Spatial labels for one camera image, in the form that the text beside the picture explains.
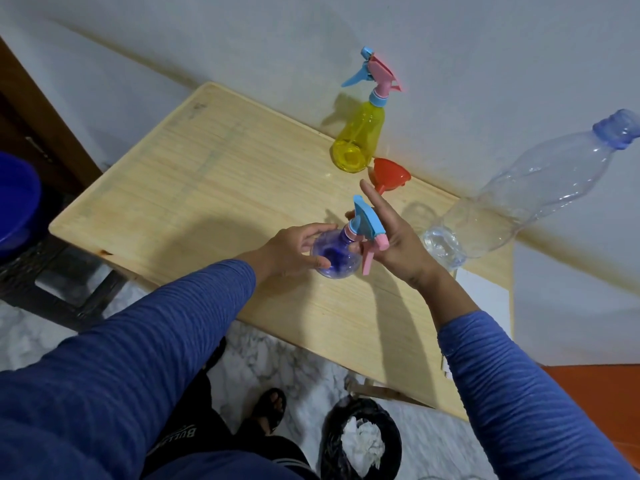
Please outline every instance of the left hand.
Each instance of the left hand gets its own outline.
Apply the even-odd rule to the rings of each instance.
[[[282,229],[263,247],[240,254],[236,259],[246,261],[253,268],[258,282],[269,276],[292,276],[309,269],[328,268],[329,259],[307,256],[316,240],[316,234],[333,230],[337,224],[313,223]]]

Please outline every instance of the black pants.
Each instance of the black pants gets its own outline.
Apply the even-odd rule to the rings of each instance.
[[[295,443],[282,436],[265,436],[257,421],[244,420],[232,435],[224,420],[211,408],[211,384],[203,371],[189,384],[147,454],[142,477],[191,453],[224,450],[256,453],[305,480],[318,479]]]

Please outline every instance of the spray nozzle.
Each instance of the spray nozzle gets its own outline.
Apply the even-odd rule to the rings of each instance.
[[[348,228],[357,237],[366,239],[362,253],[362,273],[366,276],[371,269],[373,254],[388,249],[389,240],[380,218],[361,195],[353,196],[353,204],[356,217],[349,221]]]
[[[402,91],[400,87],[400,82],[391,72],[391,69],[387,67],[382,61],[377,58],[375,53],[369,47],[364,47],[360,54],[364,57],[364,63],[359,71],[356,74],[345,81],[342,87],[346,88],[347,86],[353,86],[357,84],[361,80],[375,80],[378,85],[371,92],[371,96],[369,96],[369,102],[374,106],[382,107],[387,103],[387,98],[389,97],[389,92],[391,91]]]

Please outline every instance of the marble floor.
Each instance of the marble floor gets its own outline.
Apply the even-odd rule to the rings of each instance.
[[[55,290],[68,301],[82,300],[108,273],[104,265],[89,268],[73,276],[75,284],[52,272],[44,276],[40,285]],[[135,284],[126,284],[105,316],[144,295]],[[37,362],[73,334],[0,301],[0,370],[19,369]],[[299,444],[310,464],[317,465],[322,424],[333,405],[346,395],[347,370],[240,322],[231,325],[227,341],[222,360],[209,371],[213,407],[235,431],[262,391],[281,387],[288,403],[276,433]],[[396,401],[378,400],[378,403],[395,420],[402,437],[403,460],[398,479],[495,478],[468,423],[420,406]]]

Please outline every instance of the blue long-sleeve shirt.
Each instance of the blue long-sleeve shirt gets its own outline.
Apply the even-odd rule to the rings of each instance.
[[[128,479],[255,288],[222,261],[169,283],[41,361],[0,373],[0,476]],[[440,331],[471,425],[508,479],[637,478],[610,441],[483,312]],[[245,452],[189,455],[155,480],[293,479]]]

